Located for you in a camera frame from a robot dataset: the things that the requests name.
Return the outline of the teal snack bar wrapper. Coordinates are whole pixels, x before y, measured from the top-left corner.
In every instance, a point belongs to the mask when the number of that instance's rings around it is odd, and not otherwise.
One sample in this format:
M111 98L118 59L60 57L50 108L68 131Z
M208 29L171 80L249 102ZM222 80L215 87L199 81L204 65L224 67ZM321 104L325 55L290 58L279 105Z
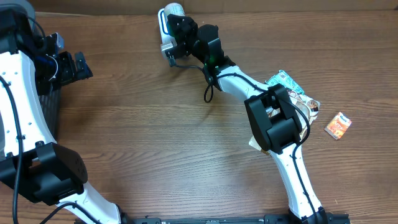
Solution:
M284 87L295 91L298 94L304 95L305 92L303 88L284 70L279 70L279 72L268 79L266 84L274 86L276 84L281 84Z

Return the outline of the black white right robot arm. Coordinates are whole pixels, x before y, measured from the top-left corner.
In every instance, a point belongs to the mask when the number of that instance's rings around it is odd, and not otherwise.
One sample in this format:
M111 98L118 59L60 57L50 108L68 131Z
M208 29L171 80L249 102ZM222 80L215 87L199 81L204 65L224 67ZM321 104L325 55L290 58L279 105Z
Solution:
M286 87L269 86L244 74L224 54L214 25L198 26L184 14L164 14L167 33L173 38L164 54L171 66L192 55L203 63L200 69L208 89L219 89L244 101L252 135L270 153L284 183L289 200L290 223L328 223L326 211L315 195L302 159L304 113L292 103Z

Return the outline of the green lidded jar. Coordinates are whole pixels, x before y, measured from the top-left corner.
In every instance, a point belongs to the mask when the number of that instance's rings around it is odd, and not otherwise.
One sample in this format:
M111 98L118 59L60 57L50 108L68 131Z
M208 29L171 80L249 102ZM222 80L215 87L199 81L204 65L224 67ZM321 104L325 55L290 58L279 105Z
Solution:
M184 16L185 11L181 4L173 2L164 7L164 14L165 17L167 17L168 15Z

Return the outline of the orange tissue pack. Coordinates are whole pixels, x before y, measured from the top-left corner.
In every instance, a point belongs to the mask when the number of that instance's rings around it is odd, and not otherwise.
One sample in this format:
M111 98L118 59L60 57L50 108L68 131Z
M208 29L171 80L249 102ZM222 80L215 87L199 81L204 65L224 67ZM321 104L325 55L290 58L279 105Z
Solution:
M338 112L333 119L325 127L325 131L334 139L342 138L347 129L351 126L352 121L342 112Z

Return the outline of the beige brown snack pouch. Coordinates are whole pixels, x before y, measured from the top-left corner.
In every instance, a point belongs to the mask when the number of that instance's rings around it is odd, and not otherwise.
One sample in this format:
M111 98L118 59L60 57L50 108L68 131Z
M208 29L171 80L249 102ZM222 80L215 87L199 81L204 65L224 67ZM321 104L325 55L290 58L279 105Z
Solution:
M311 125L311 123L317 118L318 112L319 112L319 107L320 107L320 102L314 100L313 98L300 94L299 92L296 92L291 89L287 89L287 93L289 94L291 102L297 106L300 111L305 115L306 119L308 120L308 123ZM267 114L268 117L273 117L277 115L280 112L280 109L267 109ZM304 118L300 115L299 112L297 112L298 118L300 118L300 122L302 124L302 132L300 133L300 140L302 141L307 133L307 124L304 120ZM263 151L265 154L269 155L268 152L265 152L260 145L256 142L254 136L251 137L248 143L251 147L257 149L258 151Z

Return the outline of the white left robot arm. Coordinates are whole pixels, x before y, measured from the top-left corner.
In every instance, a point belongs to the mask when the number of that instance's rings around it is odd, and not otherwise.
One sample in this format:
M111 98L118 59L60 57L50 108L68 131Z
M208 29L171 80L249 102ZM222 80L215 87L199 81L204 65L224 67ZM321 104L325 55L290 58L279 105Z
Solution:
M1 182L19 197L67 209L83 223L123 223L121 209L88 182L79 153L57 143L61 87L92 77L82 53L46 35L27 1L1 2Z

